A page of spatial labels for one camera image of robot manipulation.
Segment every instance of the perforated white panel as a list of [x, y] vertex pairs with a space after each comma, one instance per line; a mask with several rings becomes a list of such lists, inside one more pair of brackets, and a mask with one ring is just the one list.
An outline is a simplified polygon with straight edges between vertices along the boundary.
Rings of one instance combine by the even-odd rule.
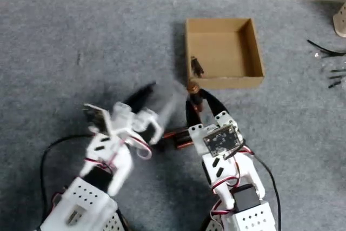
[[[218, 222], [221, 223], [221, 218], [220, 216], [214, 216], [214, 219]], [[220, 224], [216, 223], [214, 220], [210, 220], [207, 228], [205, 231], [222, 231], [222, 228]]]
[[107, 193], [77, 177], [41, 225], [41, 230], [103, 230], [105, 223], [113, 217], [117, 208], [117, 203]]
[[269, 203], [239, 212], [227, 218], [229, 230], [234, 231], [275, 231], [275, 220]]
[[119, 215], [114, 212], [114, 215], [106, 222], [102, 231], [125, 231]]

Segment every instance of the brown object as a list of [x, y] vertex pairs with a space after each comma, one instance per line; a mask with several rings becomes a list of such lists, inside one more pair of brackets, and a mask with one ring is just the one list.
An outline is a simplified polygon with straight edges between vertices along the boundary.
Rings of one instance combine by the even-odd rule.
[[194, 74], [197, 75], [198, 78], [203, 77], [204, 70], [195, 56], [191, 57], [191, 68]]
[[190, 81], [188, 83], [187, 90], [190, 94], [190, 100], [193, 103], [196, 111], [202, 112], [203, 111], [203, 99], [199, 94], [200, 87], [197, 82]]
[[[264, 79], [264, 67], [251, 18], [190, 18], [186, 21], [188, 81], [202, 88], [253, 88]], [[205, 70], [192, 71], [191, 59]]]
[[185, 148], [185, 147], [191, 146], [191, 145], [193, 145], [192, 141], [191, 142], [187, 142], [187, 143], [182, 143], [182, 144], [177, 145], [177, 149], [182, 149], [182, 148]]

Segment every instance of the gray carpet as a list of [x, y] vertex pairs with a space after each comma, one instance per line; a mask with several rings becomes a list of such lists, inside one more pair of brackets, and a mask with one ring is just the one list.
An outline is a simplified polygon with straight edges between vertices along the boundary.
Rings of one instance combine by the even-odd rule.
[[[0, 226], [41, 217], [39, 160], [84, 133], [84, 102], [110, 109], [152, 80], [185, 81], [187, 17], [253, 17], [266, 68], [257, 89], [213, 91], [276, 177], [284, 231], [345, 230], [345, 90], [328, 89], [306, 39], [345, 50], [339, 3], [287, 0], [0, 0]], [[170, 127], [184, 123], [184, 99]], [[83, 163], [87, 140], [51, 152], [49, 197]], [[216, 201], [193, 147], [135, 157], [116, 200], [134, 230], [198, 230]], [[257, 163], [277, 216], [270, 179]]]

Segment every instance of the red and white wire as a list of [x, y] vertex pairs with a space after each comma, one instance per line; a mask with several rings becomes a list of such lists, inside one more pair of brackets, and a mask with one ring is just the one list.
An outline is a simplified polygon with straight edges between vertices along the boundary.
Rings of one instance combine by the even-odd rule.
[[[215, 193], [215, 188], [216, 187], [218, 187], [219, 185], [221, 185], [222, 183], [224, 183], [224, 182], [226, 182], [226, 184], [228, 185], [228, 186], [230, 186], [230, 187], [238, 187], [238, 185], [240, 184], [240, 169], [239, 169], [239, 165], [238, 165], [238, 163], [237, 163], [237, 161], [236, 161], [236, 159], [233, 157], [233, 159], [234, 159], [234, 163], [235, 163], [235, 165], [236, 165], [236, 168], [237, 168], [237, 171], [238, 171], [238, 173], [237, 173], [237, 175], [235, 175], [235, 176], [227, 176], [227, 177], [225, 177], [225, 178], [223, 178], [223, 179], [221, 179], [221, 180], [219, 180], [219, 181], [217, 181], [217, 182], [215, 182], [213, 185], [212, 185], [212, 187], [211, 187], [211, 190], [212, 190], [212, 192], [213, 193]], [[228, 181], [230, 181], [230, 180], [237, 180], [236, 181], [236, 183], [235, 184], [230, 184]]]
[[[137, 149], [137, 155], [139, 158], [141, 158], [143, 160], [149, 160], [152, 157], [151, 148], [147, 143], [145, 143], [142, 140], [140, 140], [134, 136], [131, 136], [131, 135], [129, 136], [129, 138], [133, 139], [134, 141], [136, 141], [137, 143], [139, 143], [143, 147], [143, 149], [141, 149], [141, 148]], [[141, 150], [146, 150], [148, 153], [145, 156], [143, 156], [140, 154]]]
[[242, 153], [242, 154], [250, 154], [250, 155], [253, 155], [254, 153], [251, 151], [251, 149], [247, 146], [243, 146], [243, 149], [244, 150], [241, 150], [239, 151], [238, 153]]
[[218, 222], [213, 216], [215, 215], [226, 215], [230, 213], [230, 210], [217, 210], [217, 207], [219, 207], [221, 204], [221, 200], [218, 200], [214, 206], [211, 208], [211, 211], [209, 212], [210, 219], [212, 219], [215, 223], [217, 223], [220, 227], [221, 230], [223, 230], [223, 225], [222, 225], [222, 220], [221, 222]]

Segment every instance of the small black item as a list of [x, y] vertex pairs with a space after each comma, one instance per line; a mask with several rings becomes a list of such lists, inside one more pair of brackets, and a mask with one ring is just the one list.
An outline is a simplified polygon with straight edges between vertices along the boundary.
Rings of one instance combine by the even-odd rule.
[[331, 85], [328, 86], [328, 89], [331, 89], [331, 88], [333, 88], [333, 87], [335, 87], [335, 86], [338, 86], [338, 85], [340, 85], [340, 84], [341, 84], [341, 81], [334, 82], [333, 84], [331, 84]]
[[100, 151], [100, 150], [103, 150], [104, 149], [104, 146], [98, 146], [98, 147], [96, 147], [94, 150], [95, 151]]
[[331, 76], [328, 79], [335, 80], [336, 78], [343, 78], [343, 77], [346, 77], [346, 75]]
[[194, 71], [194, 74], [196, 74], [198, 78], [201, 78], [202, 75], [204, 74], [204, 70], [195, 56], [191, 57], [191, 67], [192, 67], [192, 70]]
[[221, 127], [204, 137], [203, 141], [213, 157], [225, 151], [237, 149], [241, 145], [233, 126]]
[[256, 188], [252, 184], [245, 184], [240, 187], [233, 188], [231, 193], [235, 201], [235, 213], [245, 211], [261, 204], [260, 198], [256, 193]]
[[330, 72], [346, 72], [346, 69], [331, 70]]
[[311, 45], [313, 45], [313, 46], [319, 48], [319, 49], [321, 50], [321, 52], [327, 54], [327, 56], [326, 56], [326, 57], [323, 57], [323, 58], [328, 58], [328, 57], [340, 57], [340, 56], [346, 55], [346, 52], [338, 52], [338, 51], [328, 50], [328, 49], [326, 49], [326, 48], [324, 48], [324, 47], [322, 47], [322, 46], [320, 46], [320, 45], [314, 43], [313, 41], [310, 41], [310, 40], [307, 40], [307, 41], [308, 41], [308, 43], [310, 43]]
[[83, 177], [83, 180], [103, 192], [107, 192], [108, 185], [112, 178], [113, 174], [110, 174], [99, 167], [93, 167], [93, 169]]

